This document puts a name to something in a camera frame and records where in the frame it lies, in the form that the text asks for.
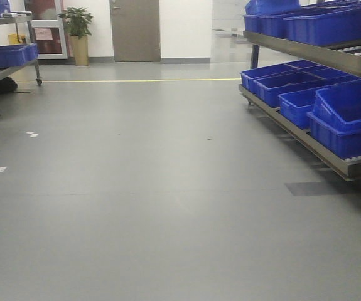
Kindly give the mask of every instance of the potted plant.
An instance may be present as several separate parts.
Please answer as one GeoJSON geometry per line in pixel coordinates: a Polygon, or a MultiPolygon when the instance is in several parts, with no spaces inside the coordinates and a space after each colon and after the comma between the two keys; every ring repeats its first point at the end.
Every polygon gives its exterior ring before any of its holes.
{"type": "Polygon", "coordinates": [[[88,66],[88,35],[91,32],[88,25],[93,16],[87,12],[87,8],[68,7],[58,15],[65,22],[68,31],[70,45],[72,46],[75,65],[88,66]]]}

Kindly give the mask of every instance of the glass door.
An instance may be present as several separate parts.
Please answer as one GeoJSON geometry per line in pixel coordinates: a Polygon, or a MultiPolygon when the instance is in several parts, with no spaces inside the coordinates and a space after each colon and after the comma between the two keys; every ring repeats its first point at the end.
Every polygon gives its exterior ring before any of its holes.
{"type": "Polygon", "coordinates": [[[40,52],[39,59],[67,58],[63,21],[58,18],[62,0],[24,0],[25,10],[32,11],[32,27],[40,52]]]}

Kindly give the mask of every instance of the gray door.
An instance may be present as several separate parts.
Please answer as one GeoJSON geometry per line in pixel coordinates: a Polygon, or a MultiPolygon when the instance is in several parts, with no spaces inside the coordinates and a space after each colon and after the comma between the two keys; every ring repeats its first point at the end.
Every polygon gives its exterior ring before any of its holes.
{"type": "Polygon", "coordinates": [[[115,61],[160,61],[159,0],[109,0],[115,61]]]}

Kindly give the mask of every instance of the plant pot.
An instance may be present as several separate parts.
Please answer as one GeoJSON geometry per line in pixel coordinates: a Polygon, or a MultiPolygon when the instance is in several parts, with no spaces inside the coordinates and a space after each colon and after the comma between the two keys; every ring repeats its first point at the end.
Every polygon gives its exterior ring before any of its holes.
{"type": "Polygon", "coordinates": [[[69,36],[70,44],[72,46],[75,65],[88,66],[88,37],[69,36]]]}

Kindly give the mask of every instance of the black bag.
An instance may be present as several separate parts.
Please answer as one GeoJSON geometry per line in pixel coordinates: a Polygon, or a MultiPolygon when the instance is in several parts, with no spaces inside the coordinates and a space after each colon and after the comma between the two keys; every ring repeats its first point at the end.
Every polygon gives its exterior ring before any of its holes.
{"type": "Polygon", "coordinates": [[[11,77],[5,77],[0,80],[0,94],[13,93],[17,88],[17,83],[11,77]]]}

